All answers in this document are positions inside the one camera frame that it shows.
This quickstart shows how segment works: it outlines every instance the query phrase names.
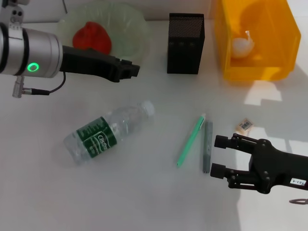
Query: small label tag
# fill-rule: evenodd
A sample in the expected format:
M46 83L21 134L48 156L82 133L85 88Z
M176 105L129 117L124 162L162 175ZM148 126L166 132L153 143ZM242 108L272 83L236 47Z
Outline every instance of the small label tag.
M300 179L292 178L290 183L300 185L300 186L304 186L306 184L306 182L307 182L306 180L300 180Z
M244 131L247 131L247 130L250 129L252 126L253 126L253 123L250 122L248 119L245 119L244 121L242 121L242 122L239 124L239 127L240 127L241 129L243 129Z

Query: marker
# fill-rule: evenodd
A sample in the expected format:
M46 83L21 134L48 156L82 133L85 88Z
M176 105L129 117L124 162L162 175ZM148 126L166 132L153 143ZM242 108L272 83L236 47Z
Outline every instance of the marker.
M209 173L211 169L211 151L212 151L213 123L205 122L204 148L203 148L203 172Z
M182 154L178 159L178 162L177 162L178 167L182 166L182 164L183 164L183 162L184 162L184 160L185 160L194 140L196 139L198 132L200 131L202 125L204 124L204 122L205 122L205 114L202 114L200 116L200 118L198 119L198 122L194 126L193 131L192 131L190 137L188 138L187 143L186 143L186 145L185 145L185 147L182 151Z

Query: green bottle label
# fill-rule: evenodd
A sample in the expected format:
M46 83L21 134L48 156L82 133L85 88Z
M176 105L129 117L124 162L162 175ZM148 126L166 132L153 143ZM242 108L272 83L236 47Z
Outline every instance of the green bottle label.
M91 158L116 145L116 138L103 117L78 129L77 134L88 150Z

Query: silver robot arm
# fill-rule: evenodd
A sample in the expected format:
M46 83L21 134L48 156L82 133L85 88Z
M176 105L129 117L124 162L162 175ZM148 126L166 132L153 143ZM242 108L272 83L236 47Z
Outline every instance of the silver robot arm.
M112 82L137 76L140 67L130 61L62 46L54 34L23 28L24 11L19 4L29 2L0 0L0 73L17 76L13 97L53 92L24 88L25 76L51 78L63 71L96 75Z
M19 4L30 0L2 0L0 11L0 73L17 76L13 97L24 91L24 76L54 77L60 70L63 47L53 34L23 28Z

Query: white toy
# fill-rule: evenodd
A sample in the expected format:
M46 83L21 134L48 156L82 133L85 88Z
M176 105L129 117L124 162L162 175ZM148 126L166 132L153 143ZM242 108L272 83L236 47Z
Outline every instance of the white toy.
M234 59L242 59L247 57L255 46L255 43L250 37L249 31L245 31L248 39L234 38L232 40L231 57Z

